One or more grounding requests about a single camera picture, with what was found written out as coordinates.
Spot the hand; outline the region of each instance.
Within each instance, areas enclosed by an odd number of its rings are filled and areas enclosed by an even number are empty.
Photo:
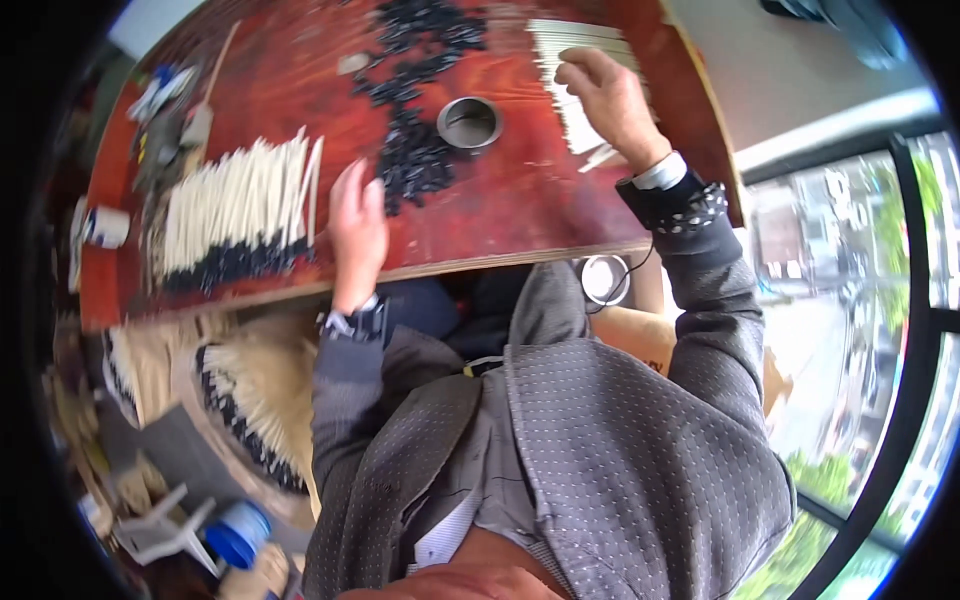
[[[366,170],[365,158],[354,160],[330,190],[327,227],[337,262],[333,309],[345,315],[352,315],[373,295],[390,241],[383,211],[383,180],[375,179],[361,188]]]
[[[587,120],[638,175],[673,149],[650,116],[636,74],[596,48],[569,48],[554,81],[580,98]]]

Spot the wooden table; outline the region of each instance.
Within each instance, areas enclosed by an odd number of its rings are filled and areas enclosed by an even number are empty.
[[[278,276],[222,285],[209,296],[140,289],[137,244],[140,194],[130,159],[134,123],[128,106],[140,89],[127,83],[111,115],[97,156],[88,205],[121,207],[133,215],[127,243],[117,251],[85,247],[81,316],[94,331],[131,320],[190,311],[238,308],[329,288],[333,257],[324,225],[326,197],[337,175],[358,156],[375,163],[387,131],[387,107],[371,108],[366,95],[350,96],[349,75],[336,74],[340,57],[376,50],[373,0],[208,0],[145,59],[144,70],[169,60],[203,56],[209,70],[235,18],[243,17],[214,86],[215,111],[207,158],[217,158],[258,136],[292,138],[301,126],[325,135],[317,217],[317,256]],[[683,34],[668,25],[657,0],[611,0],[608,6],[574,0],[514,0],[486,6],[486,52],[468,52],[434,84],[421,86],[415,106],[435,118],[451,99],[479,95],[497,104],[504,130],[482,157],[457,165],[456,183],[427,195],[426,207],[405,204],[390,220],[391,244],[383,280],[466,269],[646,249],[649,233],[613,190],[623,167],[578,174],[584,156],[566,149],[559,116],[534,65],[529,18],[620,24],[653,94],[661,129],[707,180],[733,189],[736,177],[712,95]],[[390,64],[373,70],[379,81]],[[198,86],[198,92],[204,85]],[[737,223],[735,191],[732,219]]]

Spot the window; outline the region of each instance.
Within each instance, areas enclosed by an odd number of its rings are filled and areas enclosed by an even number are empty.
[[[820,594],[820,600],[868,600],[896,563],[896,554],[866,541]]]
[[[827,551],[837,531],[798,511],[793,529],[770,560],[737,588],[732,600],[785,600]]]
[[[876,526],[907,541],[920,524],[944,478],[960,431],[960,335],[944,336],[933,396],[924,425],[884,517]]]
[[[910,140],[926,220],[930,304],[960,308],[960,170],[946,133]]]
[[[734,598],[871,597],[960,461],[960,169],[931,131],[864,134],[743,176],[764,414],[801,510]]]
[[[868,153],[749,192],[764,342],[792,384],[768,419],[771,445],[799,488],[846,514],[900,380],[910,270],[894,160]]]

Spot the window frame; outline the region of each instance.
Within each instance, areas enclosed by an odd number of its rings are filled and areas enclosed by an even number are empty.
[[[909,250],[910,306],[906,348],[896,401],[891,410],[886,434],[876,452],[874,466],[857,497],[850,514],[842,516],[827,503],[798,490],[798,508],[837,530],[837,535],[820,560],[790,595],[791,599],[816,598],[846,567],[867,540],[889,550],[899,558],[909,551],[911,541],[903,541],[882,530],[876,523],[886,509],[902,478],[923,428],[932,401],[942,342],[945,333],[960,333],[960,311],[930,305],[930,268],[921,203],[920,185],[913,167],[907,140],[949,131],[943,117],[915,119],[875,131],[860,133],[813,151],[797,153],[742,173],[746,186],[764,183],[798,171],[826,166],[833,162],[869,153],[886,151],[893,157],[900,184],[900,197]],[[948,471],[956,466],[955,448]],[[927,509],[935,510],[937,495]]]

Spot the gray jacket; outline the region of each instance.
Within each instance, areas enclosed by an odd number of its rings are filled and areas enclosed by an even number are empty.
[[[566,263],[527,279],[498,380],[463,375],[449,347],[410,329],[386,350],[325,339],[313,420],[323,508],[306,597],[402,576],[412,507],[481,395],[509,402],[538,534],[576,597],[730,594],[784,538],[796,501],[764,432],[753,274],[726,220],[711,229],[694,244],[654,236],[686,311],[668,378],[589,333]]]

